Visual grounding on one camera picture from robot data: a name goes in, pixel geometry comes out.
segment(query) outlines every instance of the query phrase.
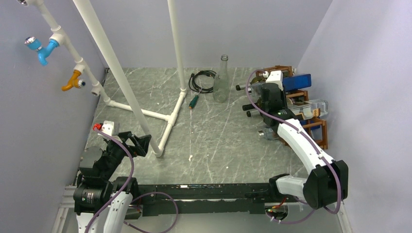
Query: black metal base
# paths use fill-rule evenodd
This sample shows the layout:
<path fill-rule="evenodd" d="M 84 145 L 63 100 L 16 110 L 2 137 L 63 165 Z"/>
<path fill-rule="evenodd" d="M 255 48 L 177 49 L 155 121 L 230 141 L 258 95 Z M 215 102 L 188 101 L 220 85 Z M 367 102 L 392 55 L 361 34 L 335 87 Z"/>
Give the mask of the black metal base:
<path fill-rule="evenodd" d="M 153 191 L 169 194 L 180 214 L 249 212 L 264 214 L 265 203 L 282 202 L 285 196 L 269 195 L 267 183 L 139 185 L 141 194 Z M 287 202 L 296 202 L 288 198 Z M 143 216 L 174 214 L 174 205 L 163 195 L 141 200 Z"/>

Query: white pvc pipe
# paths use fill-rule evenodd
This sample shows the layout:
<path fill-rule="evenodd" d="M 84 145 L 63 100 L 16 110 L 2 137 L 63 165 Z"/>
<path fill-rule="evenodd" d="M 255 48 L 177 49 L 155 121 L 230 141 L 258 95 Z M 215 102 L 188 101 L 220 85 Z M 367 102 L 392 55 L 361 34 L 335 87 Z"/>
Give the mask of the white pvc pipe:
<path fill-rule="evenodd" d="M 170 134 L 170 131 L 172 130 L 172 127 L 173 127 L 174 123 L 176 122 L 177 114 L 179 113 L 179 109 L 182 106 L 182 103 L 183 103 L 183 100 L 185 99 L 185 96 L 186 96 L 186 91 L 181 91 L 180 94 L 179 94 L 179 98 L 177 99 L 177 103 L 176 103 L 176 105 L 173 109 L 173 112 L 170 115 L 170 119 L 169 119 L 168 124 L 166 126 L 165 132 L 163 133 L 162 139 L 160 140 L 159 147 L 160 147 L 161 150 L 164 150 L 164 147 L 166 145 L 166 141 L 169 138 L 169 134 Z"/>
<path fill-rule="evenodd" d="M 182 54 L 180 53 L 179 31 L 177 29 L 176 6 L 174 0 L 168 0 L 170 23 L 172 25 L 174 51 L 176 53 L 177 71 L 179 73 L 180 90 L 186 91 L 186 80 L 183 73 Z"/>
<path fill-rule="evenodd" d="M 64 30 L 61 28 L 61 26 L 56 22 L 50 11 L 47 9 L 47 7 L 44 5 L 43 1 L 38 0 L 34 4 L 41 15 L 43 16 L 44 20 L 48 23 L 48 25 L 51 27 L 51 31 L 53 33 L 61 33 L 64 35 L 65 40 L 64 40 L 64 45 L 66 49 L 70 52 L 70 54 L 73 56 L 74 61 L 77 64 L 82 64 L 85 66 L 85 73 L 87 76 L 90 78 L 91 84 L 93 86 L 92 88 L 92 93 L 101 95 L 103 97 L 103 101 L 108 103 L 110 101 L 110 97 L 106 94 L 106 92 L 103 89 L 103 86 L 100 84 L 100 82 L 94 77 L 93 73 L 90 70 L 89 65 L 84 61 L 84 59 L 79 55 L 77 52 L 76 48 L 72 45 L 69 36 L 64 32 Z"/>
<path fill-rule="evenodd" d="M 44 3 L 37 4 L 36 6 L 40 11 L 41 15 L 43 16 L 43 18 L 45 19 L 45 21 L 51 27 L 51 30 L 56 30 L 60 27 L 56 20 L 53 18 L 53 16 L 50 14 L 50 11 L 46 8 Z"/>
<path fill-rule="evenodd" d="M 130 105 L 119 103 L 119 102 L 116 102 L 114 100 L 111 100 L 109 103 L 107 103 L 107 106 L 132 111 L 132 108 L 130 107 Z M 170 118 L 170 115 L 163 115 L 163 114 L 160 114 L 160 113 L 156 113 L 156 112 L 152 112 L 152 111 L 148 111 L 148 110 L 144 110 L 144 109 L 142 109 L 142 112 L 146 116 L 155 117 L 155 118 L 162 119 L 162 120 L 165 120 L 165 121 L 169 121 L 169 118 Z"/>
<path fill-rule="evenodd" d="M 137 101 L 129 82 L 124 75 L 123 69 L 121 68 L 121 65 L 116 57 L 115 52 L 113 51 L 106 33 L 104 33 L 103 27 L 99 19 L 97 18 L 93 6 L 91 5 L 89 0 L 73 0 L 73 2 L 76 5 L 77 10 L 82 16 L 84 22 L 86 23 L 86 26 L 89 29 L 92 37 L 96 41 L 97 47 L 99 47 L 100 52 L 102 52 L 104 59 L 109 65 L 109 68 L 112 71 L 113 75 L 115 76 L 115 79 L 119 84 L 121 91 L 126 97 L 127 102 L 130 104 L 130 107 L 132 108 L 133 113 L 139 121 L 139 124 L 142 127 L 144 133 L 150 134 L 149 125 L 147 124 L 146 118 L 143 115 L 139 102 Z M 153 151 L 156 155 L 161 155 L 163 153 L 163 151 L 159 149 L 159 146 L 154 140 L 150 140 L 150 145 L 152 146 Z"/>

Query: red clip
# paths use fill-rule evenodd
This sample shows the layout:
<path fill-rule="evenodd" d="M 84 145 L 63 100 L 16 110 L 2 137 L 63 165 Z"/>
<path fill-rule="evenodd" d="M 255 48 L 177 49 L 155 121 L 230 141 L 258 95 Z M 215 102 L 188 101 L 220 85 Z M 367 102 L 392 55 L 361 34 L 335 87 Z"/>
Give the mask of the red clip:
<path fill-rule="evenodd" d="M 94 129 L 98 129 L 98 130 L 100 130 L 101 128 L 102 128 L 102 125 L 101 124 L 99 124 L 99 123 L 96 123 L 96 124 L 94 124 L 94 126 L 93 126 L 93 130 Z"/>

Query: white vertical pole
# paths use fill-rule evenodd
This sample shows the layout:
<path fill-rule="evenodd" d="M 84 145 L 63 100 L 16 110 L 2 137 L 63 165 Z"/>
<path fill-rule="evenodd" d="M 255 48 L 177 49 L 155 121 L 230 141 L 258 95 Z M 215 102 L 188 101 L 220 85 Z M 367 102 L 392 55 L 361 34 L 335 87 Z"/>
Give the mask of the white vertical pole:
<path fill-rule="evenodd" d="M 100 51 L 107 64 L 109 65 L 110 70 L 115 76 L 116 81 L 119 84 L 121 91 L 126 97 L 127 102 L 133 110 L 137 120 L 139 121 L 140 126 L 142 127 L 145 134 L 150 134 L 149 125 L 147 124 L 146 118 L 143 115 L 143 112 L 140 108 L 140 105 L 133 93 L 132 88 L 130 87 L 129 82 L 127 81 L 126 76 L 124 75 L 123 69 L 116 57 L 115 52 L 107 38 L 106 33 L 103 30 L 103 27 L 97 18 L 96 12 L 93 9 L 89 0 L 73 0 L 74 4 L 77 7 L 80 15 L 82 16 L 86 26 L 88 27 L 93 39 L 96 41 L 97 47 Z M 150 141 L 150 145 L 153 148 L 155 154 L 162 154 L 162 151 L 159 149 L 159 146 L 153 139 Z"/>
<path fill-rule="evenodd" d="M 186 91 L 186 80 L 183 73 L 182 54 L 180 53 L 179 31 L 177 29 L 176 6 L 174 0 L 168 0 L 170 23 L 172 24 L 172 34 L 174 51 L 176 52 L 177 71 L 179 72 L 180 90 Z"/>

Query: yellow faucet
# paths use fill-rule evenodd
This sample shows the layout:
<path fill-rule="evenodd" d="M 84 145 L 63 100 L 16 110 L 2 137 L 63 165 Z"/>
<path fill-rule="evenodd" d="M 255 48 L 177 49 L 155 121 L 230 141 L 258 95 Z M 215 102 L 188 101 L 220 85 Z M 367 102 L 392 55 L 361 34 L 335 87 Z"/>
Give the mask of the yellow faucet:
<path fill-rule="evenodd" d="M 67 82 L 67 85 L 62 86 L 62 91 L 68 91 L 70 90 L 72 87 L 76 87 L 76 88 L 82 88 L 84 85 L 86 85 L 85 81 L 83 79 L 78 79 L 78 77 L 82 75 L 82 73 L 78 70 L 74 70 L 73 71 L 73 75 L 71 76 L 71 78 L 69 79 L 69 81 Z"/>

